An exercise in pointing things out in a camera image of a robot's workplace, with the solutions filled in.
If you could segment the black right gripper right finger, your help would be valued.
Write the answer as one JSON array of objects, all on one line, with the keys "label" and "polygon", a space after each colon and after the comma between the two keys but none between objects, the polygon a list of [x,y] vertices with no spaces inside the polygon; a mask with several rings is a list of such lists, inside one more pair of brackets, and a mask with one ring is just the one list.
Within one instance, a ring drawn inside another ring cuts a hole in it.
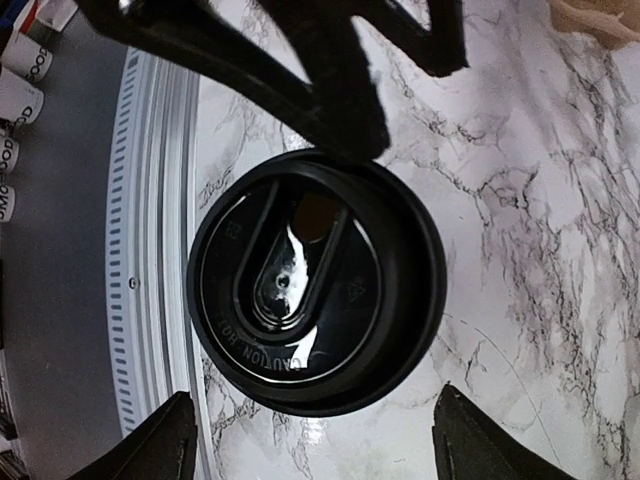
[{"label": "black right gripper right finger", "polygon": [[568,479],[527,449],[451,384],[443,387],[432,427],[440,479]]}]

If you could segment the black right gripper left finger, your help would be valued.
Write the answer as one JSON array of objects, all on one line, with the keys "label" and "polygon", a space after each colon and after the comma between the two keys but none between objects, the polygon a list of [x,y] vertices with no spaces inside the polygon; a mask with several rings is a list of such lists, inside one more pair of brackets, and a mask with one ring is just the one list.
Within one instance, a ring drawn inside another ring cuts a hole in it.
[{"label": "black right gripper left finger", "polygon": [[74,479],[192,479],[198,428],[189,393],[178,391]]}]

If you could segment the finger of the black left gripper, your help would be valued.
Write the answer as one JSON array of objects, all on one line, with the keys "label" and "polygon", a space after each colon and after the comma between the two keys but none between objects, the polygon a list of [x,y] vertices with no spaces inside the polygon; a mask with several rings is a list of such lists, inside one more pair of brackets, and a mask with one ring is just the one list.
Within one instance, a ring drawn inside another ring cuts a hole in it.
[{"label": "finger of the black left gripper", "polygon": [[354,1],[353,14],[365,19],[429,76],[444,78],[468,68],[463,3],[446,0],[426,4],[428,28],[398,1]]},{"label": "finger of the black left gripper", "polygon": [[349,12],[319,1],[262,1],[294,50],[301,80],[206,1],[81,1],[101,35],[242,94],[306,140],[348,161],[390,146],[377,88]]}]

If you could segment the black plastic cup lid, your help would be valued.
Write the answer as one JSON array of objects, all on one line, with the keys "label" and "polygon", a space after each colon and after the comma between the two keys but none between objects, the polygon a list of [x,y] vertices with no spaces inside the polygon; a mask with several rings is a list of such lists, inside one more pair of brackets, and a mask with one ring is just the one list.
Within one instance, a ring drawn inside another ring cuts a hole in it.
[{"label": "black plastic cup lid", "polygon": [[249,170],[210,208],[186,273],[207,356],[238,390],[300,417],[382,399],[438,331],[446,258],[418,196],[317,149]]}]

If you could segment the brown cardboard cup carrier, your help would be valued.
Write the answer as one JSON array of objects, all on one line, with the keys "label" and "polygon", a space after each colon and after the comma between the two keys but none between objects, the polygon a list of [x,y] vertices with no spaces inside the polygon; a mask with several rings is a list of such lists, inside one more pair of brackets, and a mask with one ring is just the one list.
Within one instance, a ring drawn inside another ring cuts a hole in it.
[{"label": "brown cardboard cup carrier", "polygon": [[609,50],[639,42],[639,2],[550,0],[550,19],[559,32],[585,33]]}]

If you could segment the spare lidded cup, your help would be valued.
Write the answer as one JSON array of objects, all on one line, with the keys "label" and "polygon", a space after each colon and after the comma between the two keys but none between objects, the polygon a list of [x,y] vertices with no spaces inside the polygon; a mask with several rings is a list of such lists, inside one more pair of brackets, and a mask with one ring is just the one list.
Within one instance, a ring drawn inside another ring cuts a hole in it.
[{"label": "spare lidded cup", "polygon": [[7,184],[0,185],[0,222],[11,221],[16,206],[16,191]]},{"label": "spare lidded cup", "polygon": [[40,82],[48,73],[53,54],[35,40],[13,32],[1,54],[1,63],[30,83]]},{"label": "spare lidded cup", "polygon": [[32,124],[44,104],[44,93],[11,70],[1,67],[0,114],[18,126]]},{"label": "spare lidded cup", "polygon": [[0,171],[2,174],[8,175],[15,169],[17,165],[20,153],[20,145],[19,142],[11,136],[10,125],[4,120],[1,121],[0,141]]}]

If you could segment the spare lidded cup front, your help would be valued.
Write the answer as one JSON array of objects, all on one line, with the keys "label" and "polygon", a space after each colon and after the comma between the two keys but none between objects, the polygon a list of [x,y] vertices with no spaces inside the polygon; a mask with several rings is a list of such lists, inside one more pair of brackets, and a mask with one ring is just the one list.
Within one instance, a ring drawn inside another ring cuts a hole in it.
[{"label": "spare lidded cup front", "polygon": [[48,73],[53,54],[35,40],[13,32],[1,54],[1,63],[30,83],[40,82]]}]

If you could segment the aluminium front rail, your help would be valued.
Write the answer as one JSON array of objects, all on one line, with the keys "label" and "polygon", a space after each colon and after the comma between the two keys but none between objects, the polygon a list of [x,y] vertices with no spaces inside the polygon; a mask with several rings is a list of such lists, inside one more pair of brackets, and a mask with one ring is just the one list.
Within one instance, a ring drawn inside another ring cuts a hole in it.
[{"label": "aluminium front rail", "polygon": [[128,48],[107,187],[106,313],[121,430],[177,391],[201,408],[200,347],[184,275],[194,236],[197,74]]}]

